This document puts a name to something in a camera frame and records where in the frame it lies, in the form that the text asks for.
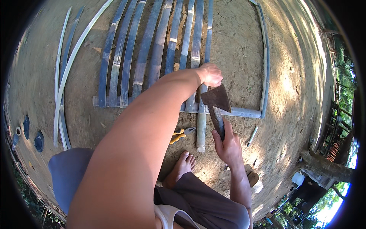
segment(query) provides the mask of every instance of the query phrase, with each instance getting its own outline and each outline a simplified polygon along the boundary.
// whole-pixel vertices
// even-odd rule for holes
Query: pliers
[[[176,138],[174,138],[173,140],[171,140],[169,142],[169,145],[174,144],[176,141],[178,141],[181,138],[185,138],[188,134],[192,133],[194,130],[196,129],[196,127],[189,127],[186,129],[181,128],[179,131],[176,131],[173,133],[173,135],[179,134]]]

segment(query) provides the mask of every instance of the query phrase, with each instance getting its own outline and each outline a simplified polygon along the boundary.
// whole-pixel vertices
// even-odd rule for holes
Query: gray shorts
[[[55,198],[66,214],[92,155],[91,149],[73,148],[54,155],[48,163]],[[248,211],[243,205],[217,193],[191,172],[184,174],[173,189],[156,186],[154,204],[181,209],[208,229],[249,227]],[[175,221],[185,224],[178,216]]]

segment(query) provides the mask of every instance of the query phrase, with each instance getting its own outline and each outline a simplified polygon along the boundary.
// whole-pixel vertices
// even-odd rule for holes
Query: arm
[[[138,96],[96,147],[72,200],[69,228],[152,228],[153,192],[181,104],[201,83],[221,84],[214,64],[170,73]]]
[[[247,208],[250,218],[249,228],[252,229],[251,190],[244,168],[242,147],[240,145],[239,136],[232,131],[231,123],[225,118],[223,120],[225,128],[224,141],[221,141],[221,137],[216,130],[212,131],[215,149],[221,160],[230,167],[230,199]]]

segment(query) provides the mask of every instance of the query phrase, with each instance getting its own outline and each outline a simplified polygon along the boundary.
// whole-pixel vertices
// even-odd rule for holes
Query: white tank top
[[[183,210],[180,210],[176,207],[170,205],[155,205],[154,204],[155,215],[161,220],[161,224],[163,225],[163,229],[173,229],[174,217],[175,215],[179,215],[180,217],[187,220],[190,225],[196,229],[207,229],[204,226],[200,225],[193,221],[193,219]]]

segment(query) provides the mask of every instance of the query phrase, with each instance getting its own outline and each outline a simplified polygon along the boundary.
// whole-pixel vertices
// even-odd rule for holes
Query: bare foot
[[[192,172],[194,170],[195,164],[196,160],[194,159],[193,155],[189,154],[188,151],[184,151],[180,155],[180,158],[175,164],[173,170],[163,181],[163,187],[172,189],[177,181],[183,176],[183,174]]]

